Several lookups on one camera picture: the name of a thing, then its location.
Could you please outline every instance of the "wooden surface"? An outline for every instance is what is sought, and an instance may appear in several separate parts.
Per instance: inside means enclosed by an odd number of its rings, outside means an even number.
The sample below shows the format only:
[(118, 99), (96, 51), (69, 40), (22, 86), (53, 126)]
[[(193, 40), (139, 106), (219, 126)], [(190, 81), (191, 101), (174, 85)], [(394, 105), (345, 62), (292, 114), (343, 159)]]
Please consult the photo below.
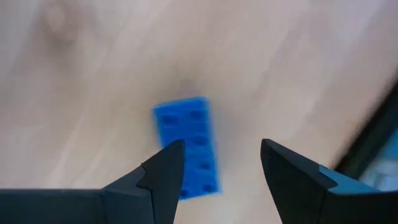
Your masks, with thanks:
[(329, 167), (398, 62), (395, 0), (2, 0), (0, 187), (100, 188), (159, 150), (151, 107), (207, 96), (223, 192), (176, 223), (280, 223), (271, 138)]

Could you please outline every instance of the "light wood floor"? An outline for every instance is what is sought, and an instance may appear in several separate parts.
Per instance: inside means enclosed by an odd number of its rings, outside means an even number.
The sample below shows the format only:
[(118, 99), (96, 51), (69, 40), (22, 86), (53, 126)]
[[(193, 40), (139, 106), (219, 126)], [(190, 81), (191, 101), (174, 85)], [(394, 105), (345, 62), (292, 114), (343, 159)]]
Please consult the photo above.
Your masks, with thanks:
[(326, 166), (398, 64), (395, 0), (1, 0), (0, 187), (100, 188), (160, 146), (151, 107), (207, 96), (222, 194), (176, 223), (280, 223), (271, 138)]

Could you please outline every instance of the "lego brick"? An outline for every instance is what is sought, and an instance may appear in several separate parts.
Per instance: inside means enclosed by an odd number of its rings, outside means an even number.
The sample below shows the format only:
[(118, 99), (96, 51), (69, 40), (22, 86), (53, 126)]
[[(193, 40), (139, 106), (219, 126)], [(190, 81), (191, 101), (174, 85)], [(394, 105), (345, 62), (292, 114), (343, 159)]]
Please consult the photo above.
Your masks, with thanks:
[(196, 97), (156, 105), (153, 109), (162, 147), (185, 142), (185, 168), (180, 199), (219, 192), (209, 103)]

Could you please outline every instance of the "black plastic part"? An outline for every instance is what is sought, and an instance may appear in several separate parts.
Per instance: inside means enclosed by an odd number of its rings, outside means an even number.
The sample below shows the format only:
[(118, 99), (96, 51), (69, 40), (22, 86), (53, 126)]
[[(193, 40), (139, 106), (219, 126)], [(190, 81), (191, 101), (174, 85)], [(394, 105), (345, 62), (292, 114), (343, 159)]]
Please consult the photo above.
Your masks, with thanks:
[(398, 129), (398, 80), (335, 170), (358, 180), (382, 147)]
[(183, 177), (175, 141), (99, 190), (0, 190), (0, 223), (172, 224)]
[(398, 223), (398, 192), (334, 194), (319, 164), (264, 139), (261, 161), (283, 224)]

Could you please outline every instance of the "wooden table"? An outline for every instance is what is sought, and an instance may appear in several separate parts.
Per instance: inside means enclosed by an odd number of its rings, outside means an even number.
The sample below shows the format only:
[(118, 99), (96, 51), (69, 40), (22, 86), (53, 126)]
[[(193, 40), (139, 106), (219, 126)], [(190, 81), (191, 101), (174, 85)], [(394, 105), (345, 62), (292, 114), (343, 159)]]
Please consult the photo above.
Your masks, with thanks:
[(0, 187), (100, 188), (160, 146), (151, 111), (212, 103), (222, 193), (176, 223), (280, 223), (271, 138), (333, 167), (392, 84), (395, 0), (3, 0)]

